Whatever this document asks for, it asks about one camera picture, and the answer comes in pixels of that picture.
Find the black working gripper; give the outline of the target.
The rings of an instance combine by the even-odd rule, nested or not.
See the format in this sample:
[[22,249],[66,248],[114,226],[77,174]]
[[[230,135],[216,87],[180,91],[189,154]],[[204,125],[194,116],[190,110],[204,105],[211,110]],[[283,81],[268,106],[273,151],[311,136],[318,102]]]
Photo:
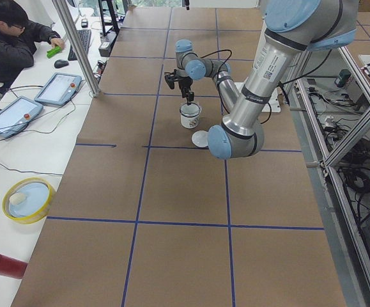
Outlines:
[[194,101],[194,92],[191,91],[192,79],[190,77],[179,77],[178,85],[182,95],[185,95],[187,105]]

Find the silver blue working robot arm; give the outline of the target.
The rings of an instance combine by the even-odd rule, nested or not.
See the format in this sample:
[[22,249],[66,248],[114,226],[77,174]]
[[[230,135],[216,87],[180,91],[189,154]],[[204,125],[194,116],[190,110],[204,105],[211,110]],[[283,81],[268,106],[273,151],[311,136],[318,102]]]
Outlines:
[[224,110],[230,113],[235,106],[240,90],[231,76],[227,61],[199,57],[193,51],[190,40],[182,39],[175,43],[176,66],[173,72],[173,84],[178,83],[182,97],[190,104],[194,101],[191,90],[194,81],[210,78],[219,94]]

